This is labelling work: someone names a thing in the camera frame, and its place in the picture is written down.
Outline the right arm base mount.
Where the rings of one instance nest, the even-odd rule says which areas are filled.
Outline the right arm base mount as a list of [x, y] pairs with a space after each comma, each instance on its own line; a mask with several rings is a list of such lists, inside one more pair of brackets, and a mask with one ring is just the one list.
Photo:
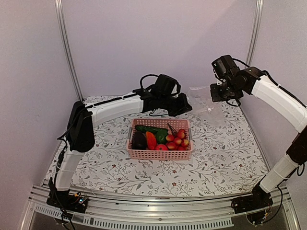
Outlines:
[[271, 206], [273, 200], [270, 195], [259, 197], [256, 195], [239, 196], [231, 201], [231, 208], [236, 214], [253, 211]]

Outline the clear zip top bag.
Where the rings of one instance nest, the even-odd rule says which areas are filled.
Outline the clear zip top bag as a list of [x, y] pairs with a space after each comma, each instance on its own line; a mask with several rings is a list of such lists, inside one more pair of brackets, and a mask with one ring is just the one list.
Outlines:
[[209, 86], [189, 87], [187, 97], [192, 106], [193, 115], [204, 118], [212, 126], [225, 125], [222, 105], [212, 101]]

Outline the dark purple eggplant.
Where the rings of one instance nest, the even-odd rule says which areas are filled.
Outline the dark purple eggplant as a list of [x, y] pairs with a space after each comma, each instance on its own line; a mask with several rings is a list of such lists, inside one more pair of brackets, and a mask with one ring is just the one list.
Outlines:
[[147, 148], [147, 140], [142, 132], [136, 131], [134, 133], [131, 147], [134, 150], [145, 150]]

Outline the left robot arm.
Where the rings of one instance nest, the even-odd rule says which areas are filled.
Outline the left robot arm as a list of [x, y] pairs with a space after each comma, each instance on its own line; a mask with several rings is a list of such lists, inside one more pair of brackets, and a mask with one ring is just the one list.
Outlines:
[[58, 158], [55, 176], [48, 183], [49, 188], [55, 190], [53, 201], [61, 208], [71, 204], [70, 195], [64, 191], [69, 190], [82, 156], [95, 144], [94, 128], [112, 119], [156, 109], [166, 110], [168, 116], [175, 117], [191, 111], [192, 107], [184, 93], [157, 97], [138, 90], [91, 105], [77, 101], [71, 111], [67, 130], [58, 138], [64, 141], [64, 148]]

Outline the red lychee bunch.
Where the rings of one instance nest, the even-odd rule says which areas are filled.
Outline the red lychee bunch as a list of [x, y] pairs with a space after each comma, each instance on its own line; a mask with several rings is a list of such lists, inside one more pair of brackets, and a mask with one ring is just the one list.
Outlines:
[[165, 137], [166, 147], [169, 151], [188, 151], [191, 149], [190, 139], [185, 129], [175, 129], [167, 124], [169, 132]]

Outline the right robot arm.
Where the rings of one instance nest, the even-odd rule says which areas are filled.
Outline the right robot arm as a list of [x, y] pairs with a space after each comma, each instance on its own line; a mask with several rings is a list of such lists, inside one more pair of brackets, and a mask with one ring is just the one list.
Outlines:
[[214, 67], [213, 71], [219, 80], [219, 83], [210, 85], [213, 102], [238, 100], [246, 92], [272, 107], [298, 132], [286, 154], [254, 186], [252, 194], [232, 201], [235, 212], [272, 205], [270, 192], [307, 161], [307, 108], [274, 84], [266, 72], [256, 67], [243, 70], [239, 67]]

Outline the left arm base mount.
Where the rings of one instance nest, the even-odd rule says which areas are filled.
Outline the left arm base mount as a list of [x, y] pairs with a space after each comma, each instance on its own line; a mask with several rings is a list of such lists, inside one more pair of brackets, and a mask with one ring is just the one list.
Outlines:
[[88, 197], [71, 195], [69, 191], [50, 192], [47, 198], [48, 205], [77, 213], [85, 213], [88, 201]]

